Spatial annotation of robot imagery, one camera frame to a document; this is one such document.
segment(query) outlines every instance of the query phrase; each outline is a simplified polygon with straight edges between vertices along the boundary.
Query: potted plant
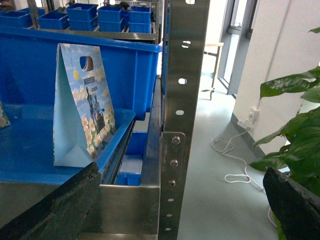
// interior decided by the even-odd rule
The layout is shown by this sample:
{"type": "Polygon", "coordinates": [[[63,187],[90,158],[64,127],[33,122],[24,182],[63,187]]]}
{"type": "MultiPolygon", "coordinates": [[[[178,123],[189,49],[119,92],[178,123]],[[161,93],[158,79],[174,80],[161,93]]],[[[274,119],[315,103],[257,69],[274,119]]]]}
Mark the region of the potted plant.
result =
{"type": "MultiPolygon", "coordinates": [[[[320,27],[310,30],[320,33],[320,27]]],[[[260,99],[283,93],[303,93],[302,99],[320,103],[320,66],[307,72],[280,77],[261,84],[260,99]]],[[[282,169],[291,179],[320,197],[320,107],[292,118],[278,131],[254,143],[254,147],[266,144],[277,136],[285,137],[289,144],[278,152],[272,152],[250,164],[266,171],[268,167],[282,169]]],[[[278,238],[285,240],[280,222],[275,218],[278,238]]]]}

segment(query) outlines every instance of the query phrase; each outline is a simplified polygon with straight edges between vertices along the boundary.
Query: shelving unit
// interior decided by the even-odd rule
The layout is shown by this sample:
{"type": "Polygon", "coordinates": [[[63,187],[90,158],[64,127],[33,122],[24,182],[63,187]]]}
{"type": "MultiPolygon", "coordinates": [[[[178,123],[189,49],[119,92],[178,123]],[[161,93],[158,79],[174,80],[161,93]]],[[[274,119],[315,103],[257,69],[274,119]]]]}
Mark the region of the shelving unit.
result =
{"type": "MultiPolygon", "coordinates": [[[[167,46],[167,53],[163,54],[161,79],[155,83],[141,184],[114,185],[114,177],[110,177],[109,184],[101,184],[97,202],[85,218],[80,240],[177,239],[210,0],[187,2],[193,1],[164,3],[164,33],[168,34],[163,45],[167,46]]],[[[118,171],[127,142],[115,153],[117,157],[109,175],[114,176],[118,171]]],[[[0,182],[0,193],[5,193],[0,197],[0,212],[7,213],[1,214],[0,223],[22,213],[56,187],[0,182]]]]}
{"type": "MultiPolygon", "coordinates": [[[[29,7],[34,7],[35,3],[34,0],[27,0],[29,7]]],[[[135,0],[126,0],[126,2],[135,2],[135,0]]],[[[162,11],[162,8],[159,6],[160,0],[142,0],[139,1],[141,3],[148,3],[151,6],[154,6],[156,15],[159,16],[159,12],[162,11]]],[[[66,34],[73,34],[73,35],[82,35],[82,36],[90,36],[90,37],[97,37],[97,38],[107,38],[107,39],[118,39],[118,40],[134,40],[134,41],[148,41],[150,43],[159,44],[159,20],[156,19],[155,22],[152,24],[151,33],[140,33],[140,32],[103,32],[99,31],[99,28],[96,28],[94,31],[76,31],[70,30],[67,28],[65,30],[54,30],[54,29],[41,29],[38,28],[38,24],[35,21],[35,13],[36,11],[31,11],[31,18],[33,19],[33,29],[38,29],[40,31],[48,31],[48,32],[56,32],[56,33],[66,33],[66,34]]]]}

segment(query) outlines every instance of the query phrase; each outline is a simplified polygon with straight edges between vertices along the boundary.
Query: illustrated paper bag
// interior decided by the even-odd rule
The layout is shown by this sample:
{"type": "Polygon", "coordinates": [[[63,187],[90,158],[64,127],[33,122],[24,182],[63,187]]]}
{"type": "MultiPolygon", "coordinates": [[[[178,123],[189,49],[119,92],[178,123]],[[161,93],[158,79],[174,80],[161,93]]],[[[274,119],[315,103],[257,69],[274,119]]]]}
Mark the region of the illustrated paper bag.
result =
{"type": "Polygon", "coordinates": [[[116,132],[98,46],[59,44],[53,116],[54,165],[97,161],[116,132]]]}
{"type": "Polygon", "coordinates": [[[10,125],[10,121],[4,111],[2,103],[0,101],[0,129],[10,125]]]}

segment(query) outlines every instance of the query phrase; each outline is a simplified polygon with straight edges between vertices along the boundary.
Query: blue bin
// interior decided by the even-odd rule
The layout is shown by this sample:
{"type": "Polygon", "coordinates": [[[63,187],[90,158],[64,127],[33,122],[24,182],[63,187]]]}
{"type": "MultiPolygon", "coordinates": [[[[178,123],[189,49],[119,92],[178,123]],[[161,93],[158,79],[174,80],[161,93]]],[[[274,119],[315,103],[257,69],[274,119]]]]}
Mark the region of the blue bin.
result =
{"type": "Polygon", "coordinates": [[[5,26],[0,35],[0,45],[6,46],[0,48],[3,103],[53,105],[58,43],[93,45],[100,47],[113,107],[145,119],[160,46],[5,26]]]}
{"type": "Polygon", "coordinates": [[[98,9],[99,20],[102,22],[120,22],[122,19],[121,6],[102,6],[98,9]]]}
{"type": "Polygon", "coordinates": [[[122,163],[120,171],[117,176],[117,185],[139,186],[141,182],[141,171],[139,171],[139,164],[145,155],[147,145],[146,132],[133,132],[125,153],[124,161],[126,161],[126,169],[123,168],[125,163],[122,163]]]}
{"type": "Polygon", "coordinates": [[[100,31],[102,32],[121,32],[124,29],[124,21],[108,22],[99,20],[100,31]]]}
{"type": "MultiPolygon", "coordinates": [[[[0,129],[0,182],[60,185],[82,169],[53,166],[53,105],[3,106],[11,125],[0,129]]],[[[117,131],[96,162],[101,174],[135,116],[127,109],[115,108],[114,113],[117,131]]]]}
{"type": "Polygon", "coordinates": [[[69,19],[70,29],[76,31],[93,31],[98,26],[98,17],[90,21],[76,21],[69,19]]]}
{"type": "Polygon", "coordinates": [[[129,11],[123,10],[121,14],[123,17],[123,25],[126,27],[129,26],[129,11]]]}
{"type": "Polygon", "coordinates": [[[130,33],[151,33],[150,23],[135,23],[129,22],[129,32],[130,33]]]}
{"type": "MultiPolygon", "coordinates": [[[[24,9],[21,9],[19,10],[21,12],[26,12],[26,13],[30,13],[30,9],[29,8],[24,8],[24,9]]],[[[46,11],[44,8],[38,8],[38,14],[39,14],[39,17],[42,16],[42,15],[45,15],[46,14],[46,11]]]]}
{"type": "Polygon", "coordinates": [[[76,3],[66,8],[72,21],[91,21],[97,16],[97,4],[76,3]]]}
{"type": "Polygon", "coordinates": [[[41,29],[66,29],[69,27],[68,14],[51,11],[37,18],[41,29]]]}
{"type": "Polygon", "coordinates": [[[16,28],[32,26],[30,14],[25,11],[7,11],[0,14],[0,25],[16,28]]]}
{"type": "Polygon", "coordinates": [[[133,11],[128,11],[130,23],[148,24],[151,22],[151,9],[146,6],[132,6],[133,11]]]}

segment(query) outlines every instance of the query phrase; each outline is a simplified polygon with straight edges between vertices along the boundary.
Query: bolt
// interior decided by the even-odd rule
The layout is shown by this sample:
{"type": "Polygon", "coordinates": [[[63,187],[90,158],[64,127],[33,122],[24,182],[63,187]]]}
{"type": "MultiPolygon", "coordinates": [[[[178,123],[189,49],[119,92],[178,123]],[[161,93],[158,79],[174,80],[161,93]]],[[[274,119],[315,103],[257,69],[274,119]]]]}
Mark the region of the bolt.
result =
{"type": "Polygon", "coordinates": [[[173,143],[173,144],[177,145],[177,144],[179,144],[180,142],[181,142],[180,137],[174,136],[174,137],[172,138],[172,143],[173,143]]]}
{"type": "Polygon", "coordinates": [[[171,160],[170,165],[171,165],[172,167],[177,167],[177,166],[178,166],[178,160],[176,160],[176,159],[171,160]]]}
{"type": "Polygon", "coordinates": [[[171,187],[174,187],[174,186],[176,185],[176,181],[175,181],[175,180],[170,180],[170,181],[169,181],[169,185],[170,185],[171,187]]]}

